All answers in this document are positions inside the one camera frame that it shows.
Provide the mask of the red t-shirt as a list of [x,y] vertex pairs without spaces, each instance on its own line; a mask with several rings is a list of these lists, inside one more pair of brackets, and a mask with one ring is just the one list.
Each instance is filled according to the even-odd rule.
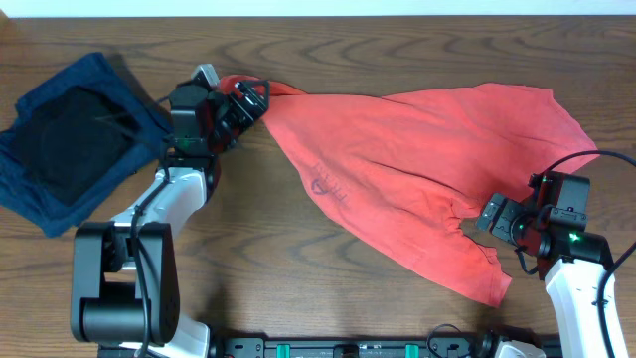
[[551,164],[571,173],[595,143],[550,89],[485,83],[383,96],[274,82],[262,118],[324,215],[391,260],[497,307],[511,278],[470,239],[494,193],[529,196]]

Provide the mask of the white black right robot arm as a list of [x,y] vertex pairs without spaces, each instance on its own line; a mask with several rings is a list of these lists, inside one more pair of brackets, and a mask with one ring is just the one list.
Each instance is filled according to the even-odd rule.
[[476,226],[528,255],[556,313],[565,357],[629,355],[615,302],[615,266],[607,240],[586,230],[587,178],[548,171],[531,176],[530,197],[517,202],[495,193]]

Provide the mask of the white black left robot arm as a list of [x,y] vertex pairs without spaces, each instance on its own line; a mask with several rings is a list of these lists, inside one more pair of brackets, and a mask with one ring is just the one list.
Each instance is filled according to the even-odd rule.
[[224,92],[192,79],[169,94],[174,129],[156,149],[150,187],[107,222],[74,237],[71,332],[100,357],[221,357],[212,329],[181,310],[174,240],[210,200],[221,153],[267,112],[270,84]]

